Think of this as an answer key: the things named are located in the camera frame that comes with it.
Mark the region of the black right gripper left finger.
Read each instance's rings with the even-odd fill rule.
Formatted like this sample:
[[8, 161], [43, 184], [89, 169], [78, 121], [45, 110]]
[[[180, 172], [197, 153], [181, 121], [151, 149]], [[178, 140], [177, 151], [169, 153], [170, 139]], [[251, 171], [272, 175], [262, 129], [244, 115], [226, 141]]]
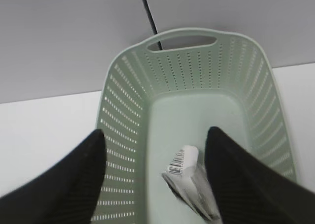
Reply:
[[0, 199], [2, 224], [89, 224], [106, 172], [100, 129], [46, 172]]

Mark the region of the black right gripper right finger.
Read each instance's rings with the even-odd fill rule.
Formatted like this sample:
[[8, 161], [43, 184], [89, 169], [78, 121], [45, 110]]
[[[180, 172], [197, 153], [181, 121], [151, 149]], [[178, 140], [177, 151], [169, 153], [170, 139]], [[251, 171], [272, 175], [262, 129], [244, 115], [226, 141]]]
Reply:
[[219, 127], [211, 127], [205, 168], [223, 223], [313, 224], [315, 194], [278, 174]]

